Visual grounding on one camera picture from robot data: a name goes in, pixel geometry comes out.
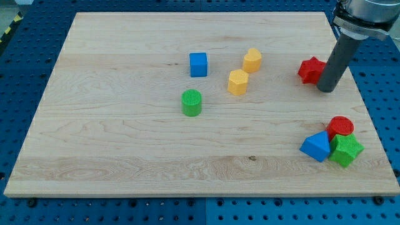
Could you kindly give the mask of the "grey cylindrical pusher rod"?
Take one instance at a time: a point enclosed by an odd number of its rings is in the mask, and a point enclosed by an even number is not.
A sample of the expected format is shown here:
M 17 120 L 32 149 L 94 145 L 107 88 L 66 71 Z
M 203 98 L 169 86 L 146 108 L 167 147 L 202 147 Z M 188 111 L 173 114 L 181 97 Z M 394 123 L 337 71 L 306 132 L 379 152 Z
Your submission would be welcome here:
M 344 33 L 339 36 L 316 84 L 321 92 L 331 93 L 335 90 L 362 41 Z

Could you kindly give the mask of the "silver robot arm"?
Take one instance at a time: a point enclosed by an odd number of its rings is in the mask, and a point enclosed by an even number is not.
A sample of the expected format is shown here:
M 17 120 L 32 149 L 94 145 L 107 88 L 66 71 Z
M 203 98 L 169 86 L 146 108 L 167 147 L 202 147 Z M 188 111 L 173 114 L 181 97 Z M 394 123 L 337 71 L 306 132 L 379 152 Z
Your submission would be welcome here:
M 389 36 L 399 17 L 399 0 L 339 0 L 333 15 L 340 35 L 316 84 L 324 93 L 334 91 L 364 40 Z

